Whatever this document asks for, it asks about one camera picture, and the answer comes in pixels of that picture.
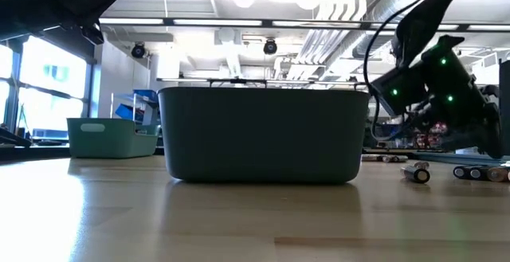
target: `white ceiling beam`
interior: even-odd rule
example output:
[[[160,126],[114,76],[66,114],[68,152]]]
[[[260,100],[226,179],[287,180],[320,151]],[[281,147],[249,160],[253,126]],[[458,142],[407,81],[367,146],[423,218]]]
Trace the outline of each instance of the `white ceiling beam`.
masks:
[[[172,42],[174,36],[170,33],[120,33],[115,35],[113,32],[107,32],[110,38],[117,41],[127,42]]]

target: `camera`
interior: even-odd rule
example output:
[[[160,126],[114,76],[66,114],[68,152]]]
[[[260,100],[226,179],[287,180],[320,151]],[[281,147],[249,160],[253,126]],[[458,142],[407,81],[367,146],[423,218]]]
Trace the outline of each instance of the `camera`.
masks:
[[[268,39],[264,44],[264,54],[273,55],[278,50],[277,43],[274,39]]]
[[[136,59],[141,59],[145,56],[147,51],[145,50],[145,43],[136,42],[135,47],[131,50],[131,55]]]

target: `ceiling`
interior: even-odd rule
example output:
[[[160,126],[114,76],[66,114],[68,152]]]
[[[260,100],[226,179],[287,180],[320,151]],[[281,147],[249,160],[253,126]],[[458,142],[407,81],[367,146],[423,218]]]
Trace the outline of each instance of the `ceiling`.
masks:
[[[249,8],[240,7],[236,0],[118,0],[104,14],[106,18],[274,18],[274,19],[314,19],[320,16],[320,8],[307,10],[302,8],[313,0],[254,0]],[[367,0],[370,6],[373,0]],[[508,23],[510,0],[454,0],[445,15],[445,22],[487,22]],[[187,27],[106,27],[108,40],[128,52],[136,41],[145,41],[152,53],[161,53],[172,41],[179,50],[181,70],[193,72],[200,70],[219,70],[227,65],[228,50],[214,44],[213,28]],[[295,57],[307,39],[308,30],[302,29],[239,29],[243,36],[242,44],[236,49],[239,64],[273,67],[277,57]],[[510,34],[469,33],[461,47],[466,53],[479,52],[488,48],[510,49]],[[278,53],[264,55],[262,48],[266,38],[275,38]],[[373,76],[380,76],[392,66],[388,58],[389,49],[381,49],[370,62],[369,70]],[[347,79],[347,74],[359,74],[359,60],[353,61],[349,55],[342,56],[342,70],[331,69],[332,80]]]

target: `blue container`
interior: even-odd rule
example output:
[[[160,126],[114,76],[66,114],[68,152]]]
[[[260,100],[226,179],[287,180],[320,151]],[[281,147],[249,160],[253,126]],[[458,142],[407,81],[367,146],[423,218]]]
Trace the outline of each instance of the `blue container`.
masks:
[[[115,114],[122,119],[133,120],[133,108],[125,104],[119,105],[119,107],[115,110]],[[135,115],[135,121],[137,123],[142,123],[143,113],[137,112]]]
[[[153,102],[158,102],[158,94],[152,90],[147,89],[135,89],[133,92],[140,96],[145,96]]]

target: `window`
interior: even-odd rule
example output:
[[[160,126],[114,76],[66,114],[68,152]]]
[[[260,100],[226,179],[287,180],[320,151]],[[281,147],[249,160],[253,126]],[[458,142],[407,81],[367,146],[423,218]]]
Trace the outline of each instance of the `window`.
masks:
[[[34,139],[67,139],[67,118],[80,118],[83,102],[20,88],[18,125]]]
[[[87,63],[39,38],[23,45],[20,81],[83,98]]]
[[[0,77],[9,78],[13,72],[13,52],[11,49],[0,45]]]
[[[9,97],[9,84],[0,81],[0,123],[4,123],[6,117],[7,98]]]

